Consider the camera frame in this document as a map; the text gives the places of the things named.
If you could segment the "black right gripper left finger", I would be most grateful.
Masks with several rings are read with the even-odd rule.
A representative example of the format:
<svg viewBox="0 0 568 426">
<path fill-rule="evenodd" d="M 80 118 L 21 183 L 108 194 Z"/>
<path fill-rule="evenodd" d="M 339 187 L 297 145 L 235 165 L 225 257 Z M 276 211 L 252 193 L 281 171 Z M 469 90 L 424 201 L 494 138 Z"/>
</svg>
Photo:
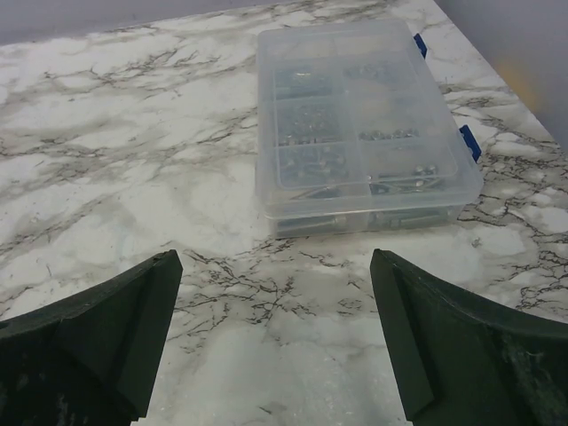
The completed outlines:
<svg viewBox="0 0 568 426">
<path fill-rule="evenodd" d="M 175 250 L 1 323 L 3 425 L 145 417 L 183 267 Z"/>
</svg>

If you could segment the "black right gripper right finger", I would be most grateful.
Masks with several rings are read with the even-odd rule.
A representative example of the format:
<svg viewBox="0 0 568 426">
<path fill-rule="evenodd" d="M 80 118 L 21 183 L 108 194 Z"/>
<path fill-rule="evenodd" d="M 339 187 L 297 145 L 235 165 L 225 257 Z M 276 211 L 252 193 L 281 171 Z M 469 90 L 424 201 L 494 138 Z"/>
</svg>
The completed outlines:
<svg viewBox="0 0 568 426">
<path fill-rule="evenodd" d="M 567 326 L 498 304 L 387 250 L 370 273 L 414 425 L 564 425 Z"/>
</svg>

